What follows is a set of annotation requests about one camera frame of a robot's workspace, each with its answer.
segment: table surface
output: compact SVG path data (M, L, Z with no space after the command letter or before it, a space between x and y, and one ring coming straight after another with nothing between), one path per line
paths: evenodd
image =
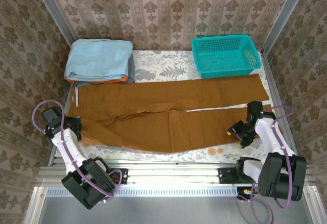
M195 80L201 78L195 66L192 51L133 51L133 55L135 61L135 79L138 83ZM263 104L273 106L263 65L251 74L254 73L259 74L269 96L269 100L263 102ZM246 107L246 104L214 109L239 107ZM95 158L99 156L103 159L121 160L235 163L241 156L264 160L267 155L260 139L255 139L250 146L244 149L239 148L236 143L232 143L174 154L144 152L104 145L84 146L81 143L80 146L86 157ZM58 158L61 157L58 150L55 156Z

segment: brown pants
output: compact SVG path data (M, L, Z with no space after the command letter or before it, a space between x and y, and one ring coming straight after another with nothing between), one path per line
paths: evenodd
M81 116L84 135L105 145L164 153L235 142L236 138L227 136L226 130L247 116L246 108L184 110L268 100L257 74L92 85L78 91L79 107L72 104L69 116Z

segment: floral wallpaper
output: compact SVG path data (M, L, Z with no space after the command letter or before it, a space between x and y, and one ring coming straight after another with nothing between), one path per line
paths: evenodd
M299 0L268 60L299 153L327 209L327 0Z
M44 99L65 101L68 50L41 0L0 0L0 223L23 222L48 162L52 147L31 114ZM42 124L40 112L36 120Z
M261 48L285 0L55 0L75 39L190 50L199 36L249 34Z

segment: folded light blue cloth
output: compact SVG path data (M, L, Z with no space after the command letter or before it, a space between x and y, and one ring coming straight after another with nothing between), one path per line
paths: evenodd
M132 42L125 40L79 39L68 57L67 79L94 82L128 77L132 49Z
M88 85L94 85L94 83L87 81L75 81L74 82L77 87L83 87ZM133 54L128 60L128 80L127 83L135 83L135 63Z

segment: plastic basket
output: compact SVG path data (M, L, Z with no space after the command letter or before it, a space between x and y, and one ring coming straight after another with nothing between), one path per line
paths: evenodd
M195 38L192 51L203 79L248 75L261 67L254 43L245 34Z

